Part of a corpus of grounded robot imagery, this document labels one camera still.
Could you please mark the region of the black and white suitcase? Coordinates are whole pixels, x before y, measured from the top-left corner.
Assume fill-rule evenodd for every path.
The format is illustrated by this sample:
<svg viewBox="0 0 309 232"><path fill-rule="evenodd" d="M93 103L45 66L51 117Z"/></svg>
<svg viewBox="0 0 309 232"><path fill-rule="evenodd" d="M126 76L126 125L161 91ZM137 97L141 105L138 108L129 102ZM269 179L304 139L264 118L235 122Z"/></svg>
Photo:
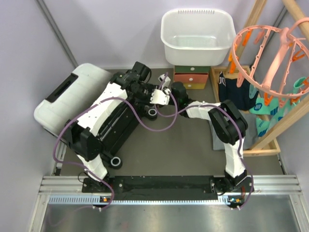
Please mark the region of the black and white suitcase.
<svg viewBox="0 0 309 232"><path fill-rule="evenodd" d="M63 135L68 125L96 107L94 102L113 75L90 63L78 66L36 107L35 120L65 142Z"/></svg>

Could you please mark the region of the white plastic basin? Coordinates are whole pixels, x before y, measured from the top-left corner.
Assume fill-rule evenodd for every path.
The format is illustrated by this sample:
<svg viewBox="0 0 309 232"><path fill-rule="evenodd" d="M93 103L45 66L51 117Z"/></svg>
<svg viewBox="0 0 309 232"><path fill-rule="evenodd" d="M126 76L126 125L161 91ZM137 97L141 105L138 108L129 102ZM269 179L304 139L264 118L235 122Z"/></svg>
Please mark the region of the white plastic basin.
<svg viewBox="0 0 309 232"><path fill-rule="evenodd" d="M174 66L217 66L236 36L232 16L213 8L178 8L161 19L165 57Z"/></svg>

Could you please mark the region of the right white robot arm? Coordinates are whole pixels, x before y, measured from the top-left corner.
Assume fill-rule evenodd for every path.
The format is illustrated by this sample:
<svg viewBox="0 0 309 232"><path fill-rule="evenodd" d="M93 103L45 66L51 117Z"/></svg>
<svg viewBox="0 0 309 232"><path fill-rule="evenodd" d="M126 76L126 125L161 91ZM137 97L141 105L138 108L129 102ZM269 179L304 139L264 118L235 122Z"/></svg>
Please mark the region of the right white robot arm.
<svg viewBox="0 0 309 232"><path fill-rule="evenodd" d="M248 123L230 100L219 103L195 101L189 98L181 82L172 84L171 89L164 88L170 95L169 104L177 108L175 114L186 118L198 118L209 121L215 134L224 145L225 171L224 186L218 186L220 192L237 191L247 178L243 158L243 144Z"/></svg>

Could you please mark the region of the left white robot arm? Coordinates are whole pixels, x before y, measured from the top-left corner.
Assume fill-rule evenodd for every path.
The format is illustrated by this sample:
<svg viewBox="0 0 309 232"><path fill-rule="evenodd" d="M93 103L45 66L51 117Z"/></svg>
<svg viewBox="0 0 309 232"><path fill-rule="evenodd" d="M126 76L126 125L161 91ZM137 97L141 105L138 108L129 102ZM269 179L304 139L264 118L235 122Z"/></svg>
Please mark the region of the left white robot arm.
<svg viewBox="0 0 309 232"><path fill-rule="evenodd" d="M138 61L132 69L115 73L94 102L96 107L78 117L64 132L65 142L82 161L98 191L106 191L110 184L105 164L113 169L122 167L116 153L137 127L137 117L157 119L150 104L157 88L149 84L151 76L151 69Z"/></svg>

